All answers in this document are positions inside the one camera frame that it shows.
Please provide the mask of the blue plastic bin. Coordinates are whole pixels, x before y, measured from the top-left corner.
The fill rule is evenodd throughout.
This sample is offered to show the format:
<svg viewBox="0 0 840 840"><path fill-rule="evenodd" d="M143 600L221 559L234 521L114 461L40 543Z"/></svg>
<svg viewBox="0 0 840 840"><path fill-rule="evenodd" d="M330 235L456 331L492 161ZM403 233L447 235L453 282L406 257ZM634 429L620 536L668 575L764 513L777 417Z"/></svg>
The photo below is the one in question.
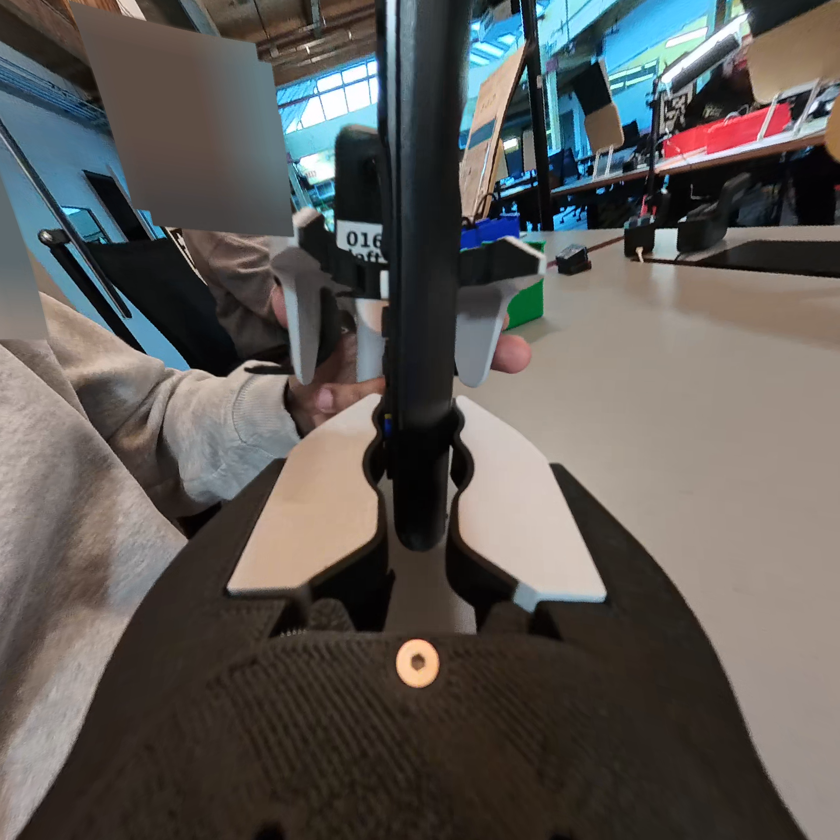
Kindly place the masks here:
<svg viewBox="0 0 840 840"><path fill-rule="evenodd" d="M479 220L462 219L460 249L475 249L484 244L496 242L505 237L520 238L520 216L517 213L502 214Z"/></svg>

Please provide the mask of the person's left forearm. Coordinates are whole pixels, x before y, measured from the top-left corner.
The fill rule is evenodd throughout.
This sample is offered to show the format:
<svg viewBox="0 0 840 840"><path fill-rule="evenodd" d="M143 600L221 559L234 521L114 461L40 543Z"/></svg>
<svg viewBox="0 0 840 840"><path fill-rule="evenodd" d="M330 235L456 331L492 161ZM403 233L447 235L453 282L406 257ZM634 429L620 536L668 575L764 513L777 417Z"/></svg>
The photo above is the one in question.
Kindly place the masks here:
<svg viewBox="0 0 840 840"><path fill-rule="evenodd" d="M227 376L129 353L77 393L112 451L169 520L230 501L300 442L290 377L248 362Z"/></svg>

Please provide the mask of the black desk mat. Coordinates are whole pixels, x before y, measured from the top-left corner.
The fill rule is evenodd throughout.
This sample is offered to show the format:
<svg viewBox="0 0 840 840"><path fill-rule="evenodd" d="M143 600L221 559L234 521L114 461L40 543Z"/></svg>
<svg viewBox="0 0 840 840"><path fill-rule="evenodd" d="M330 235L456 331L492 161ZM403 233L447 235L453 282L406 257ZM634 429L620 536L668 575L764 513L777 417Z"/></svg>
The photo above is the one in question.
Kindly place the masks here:
<svg viewBox="0 0 840 840"><path fill-rule="evenodd" d="M695 264L722 270L839 278L839 242L753 240L699 259Z"/></svg>

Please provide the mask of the red plastic bin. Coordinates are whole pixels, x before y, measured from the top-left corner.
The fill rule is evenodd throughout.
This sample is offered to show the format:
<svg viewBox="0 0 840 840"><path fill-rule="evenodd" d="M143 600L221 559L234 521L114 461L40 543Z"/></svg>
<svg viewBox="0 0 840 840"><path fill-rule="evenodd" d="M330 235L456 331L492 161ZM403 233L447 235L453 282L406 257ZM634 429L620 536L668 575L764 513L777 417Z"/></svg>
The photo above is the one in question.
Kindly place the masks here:
<svg viewBox="0 0 840 840"><path fill-rule="evenodd" d="M767 139L785 131L789 123L791 106L786 101L709 123L706 132L706 154L717 154Z"/></svg>
<svg viewBox="0 0 840 840"><path fill-rule="evenodd" d="M672 134L663 142L664 159L684 159L694 154L705 153L708 143L707 134L706 125L698 125Z"/></svg>

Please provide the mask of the black steel column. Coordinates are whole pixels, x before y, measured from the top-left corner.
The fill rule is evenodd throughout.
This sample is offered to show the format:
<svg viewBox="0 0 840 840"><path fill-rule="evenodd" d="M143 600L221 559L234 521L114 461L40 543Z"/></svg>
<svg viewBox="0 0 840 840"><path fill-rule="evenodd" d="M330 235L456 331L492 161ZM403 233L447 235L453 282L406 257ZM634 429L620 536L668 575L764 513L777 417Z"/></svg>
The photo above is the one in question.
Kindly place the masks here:
<svg viewBox="0 0 840 840"><path fill-rule="evenodd" d="M541 69L537 3L520 1L520 13L525 40L525 65L528 74L528 96L532 120L532 140L541 230L552 232L548 137L545 129L543 77Z"/></svg>

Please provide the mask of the grey desk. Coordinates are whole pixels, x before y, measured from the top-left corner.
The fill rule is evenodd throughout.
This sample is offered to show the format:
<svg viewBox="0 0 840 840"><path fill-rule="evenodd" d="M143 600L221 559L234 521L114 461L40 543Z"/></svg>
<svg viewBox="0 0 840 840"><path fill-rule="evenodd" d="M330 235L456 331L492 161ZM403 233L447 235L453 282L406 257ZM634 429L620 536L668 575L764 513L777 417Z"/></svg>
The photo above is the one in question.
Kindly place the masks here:
<svg viewBox="0 0 840 840"><path fill-rule="evenodd" d="M623 255L544 283L525 372L462 393L565 466L714 644L809 838L838 838L838 283Z"/></svg>

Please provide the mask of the black cylindrical handheld device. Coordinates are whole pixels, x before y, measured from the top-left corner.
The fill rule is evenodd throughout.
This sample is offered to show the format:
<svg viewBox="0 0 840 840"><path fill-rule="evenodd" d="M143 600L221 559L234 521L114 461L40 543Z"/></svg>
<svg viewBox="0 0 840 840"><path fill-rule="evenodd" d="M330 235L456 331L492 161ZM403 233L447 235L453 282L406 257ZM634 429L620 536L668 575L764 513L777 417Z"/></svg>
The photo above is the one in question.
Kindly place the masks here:
<svg viewBox="0 0 840 840"><path fill-rule="evenodd" d="M383 430L395 534L443 537L454 433L459 126L472 2L376 2L377 128L388 267Z"/></svg>

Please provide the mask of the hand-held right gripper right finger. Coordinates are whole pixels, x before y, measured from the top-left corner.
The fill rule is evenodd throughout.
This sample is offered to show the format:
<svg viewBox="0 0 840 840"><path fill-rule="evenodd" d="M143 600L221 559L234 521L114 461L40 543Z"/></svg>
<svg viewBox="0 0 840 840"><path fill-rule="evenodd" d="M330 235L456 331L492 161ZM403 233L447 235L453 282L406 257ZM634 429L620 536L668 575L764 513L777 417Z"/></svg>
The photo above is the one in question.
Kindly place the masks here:
<svg viewBox="0 0 840 840"><path fill-rule="evenodd" d="M478 613L510 602L604 603L606 588L553 465L519 431L465 396L451 476L448 582Z"/></svg>

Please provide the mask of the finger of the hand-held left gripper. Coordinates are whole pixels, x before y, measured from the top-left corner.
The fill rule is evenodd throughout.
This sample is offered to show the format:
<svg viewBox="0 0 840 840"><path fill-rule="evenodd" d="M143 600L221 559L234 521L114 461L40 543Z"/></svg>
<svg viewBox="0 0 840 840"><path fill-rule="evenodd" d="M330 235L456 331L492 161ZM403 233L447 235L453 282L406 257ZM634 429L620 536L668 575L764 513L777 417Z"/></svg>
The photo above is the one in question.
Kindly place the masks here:
<svg viewBox="0 0 840 840"><path fill-rule="evenodd" d="M383 375L382 314L387 305L387 268L340 247L321 213L305 208L292 218L294 235L275 238L270 268L286 306L290 357L296 377L312 383L340 335L341 300L350 301L356 336L355 377Z"/></svg>
<svg viewBox="0 0 840 840"><path fill-rule="evenodd" d="M546 269L543 252L512 236L460 252L455 367L463 385L486 380L511 300Z"/></svg>

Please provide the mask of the black charger dock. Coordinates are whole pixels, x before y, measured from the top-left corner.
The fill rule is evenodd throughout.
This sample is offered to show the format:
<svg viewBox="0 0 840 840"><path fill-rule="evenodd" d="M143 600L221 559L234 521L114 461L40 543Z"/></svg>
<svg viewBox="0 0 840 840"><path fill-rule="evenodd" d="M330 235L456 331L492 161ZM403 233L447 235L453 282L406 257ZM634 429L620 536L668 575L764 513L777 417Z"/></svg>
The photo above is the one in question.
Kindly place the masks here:
<svg viewBox="0 0 840 840"><path fill-rule="evenodd" d="M695 254L721 242L733 219L737 219L743 199L753 184L750 173L728 179L714 203L691 210L677 223L677 254Z"/></svg>

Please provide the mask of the wooden background table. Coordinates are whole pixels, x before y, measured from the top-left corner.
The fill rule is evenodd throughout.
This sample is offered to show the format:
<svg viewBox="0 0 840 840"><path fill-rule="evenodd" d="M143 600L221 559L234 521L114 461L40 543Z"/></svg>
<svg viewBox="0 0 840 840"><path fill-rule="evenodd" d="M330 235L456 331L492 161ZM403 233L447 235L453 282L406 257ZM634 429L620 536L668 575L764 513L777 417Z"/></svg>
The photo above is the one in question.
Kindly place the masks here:
<svg viewBox="0 0 840 840"><path fill-rule="evenodd" d="M743 161L778 156L786 152L798 151L809 146L820 145L824 142L827 123L828 118L813 120L805 123L797 131L778 133L769 138L763 138L761 141L756 140L750 143L744 143L740 146L714 154L696 153L658 161L655 165L654 172L658 176L679 174L682 172L696 172L720 165L732 165ZM647 178L647 166L638 167L629 172L614 170L597 177L581 178L569 185L558 187L552 190L551 197L588 193L616 183L646 180Z"/></svg>

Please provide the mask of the person's left hand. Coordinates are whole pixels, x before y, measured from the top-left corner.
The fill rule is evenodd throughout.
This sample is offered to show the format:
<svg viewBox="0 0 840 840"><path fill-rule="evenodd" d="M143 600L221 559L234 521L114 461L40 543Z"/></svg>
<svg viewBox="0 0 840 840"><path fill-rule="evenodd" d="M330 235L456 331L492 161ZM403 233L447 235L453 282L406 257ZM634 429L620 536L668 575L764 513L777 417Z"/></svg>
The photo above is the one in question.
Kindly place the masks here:
<svg viewBox="0 0 840 840"><path fill-rule="evenodd" d="M358 380L357 350L355 333L343 328L334 351L317 367L309 384L300 383L295 376L288 379L283 400L300 438L367 396L384 394L383 376ZM503 332L490 368L517 374L528 367L531 358L531 347L523 337Z"/></svg>

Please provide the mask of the green plastic bin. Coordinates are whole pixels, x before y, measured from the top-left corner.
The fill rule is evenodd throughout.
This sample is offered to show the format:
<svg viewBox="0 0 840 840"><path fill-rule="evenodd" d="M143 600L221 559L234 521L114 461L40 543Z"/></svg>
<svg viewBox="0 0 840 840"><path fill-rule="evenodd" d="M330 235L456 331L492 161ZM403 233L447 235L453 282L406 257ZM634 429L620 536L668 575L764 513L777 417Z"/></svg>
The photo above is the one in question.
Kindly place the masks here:
<svg viewBox="0 0 840 840"><path fill-rule="evenodd" d="M543 281L548 261L544 243L506 236L499 244L499 279L505 303L504 330L509 331L543 316Z"/></svg>

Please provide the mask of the black charger block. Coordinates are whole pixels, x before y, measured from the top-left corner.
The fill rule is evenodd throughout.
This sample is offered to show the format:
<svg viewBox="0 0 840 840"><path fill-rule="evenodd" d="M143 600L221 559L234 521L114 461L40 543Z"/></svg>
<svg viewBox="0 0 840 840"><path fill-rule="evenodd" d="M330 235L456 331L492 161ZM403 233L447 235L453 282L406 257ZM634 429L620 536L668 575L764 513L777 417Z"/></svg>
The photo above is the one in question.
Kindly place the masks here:
<svg viewBox="0 0 840 840"><path fill-rule="evenodd" d="M657 219L650 213L629 218L623 228L623 252L628 259L640 260L640 255L650 254L655 246Z"/></svg>

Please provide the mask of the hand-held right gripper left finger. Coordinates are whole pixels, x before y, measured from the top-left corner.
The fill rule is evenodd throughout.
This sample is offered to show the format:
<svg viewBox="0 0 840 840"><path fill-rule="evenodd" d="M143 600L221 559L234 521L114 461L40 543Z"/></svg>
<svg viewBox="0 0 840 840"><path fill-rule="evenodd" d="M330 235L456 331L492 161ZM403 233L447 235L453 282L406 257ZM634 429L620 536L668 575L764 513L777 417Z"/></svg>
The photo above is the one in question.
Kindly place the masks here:
<svg viewBox="0 0 840 840"><path fill-rule="evenodd" d="M369 463L380 402L366 396L291 451L227 582L229 595L324 597L387 572L385 507Z"/></svg>

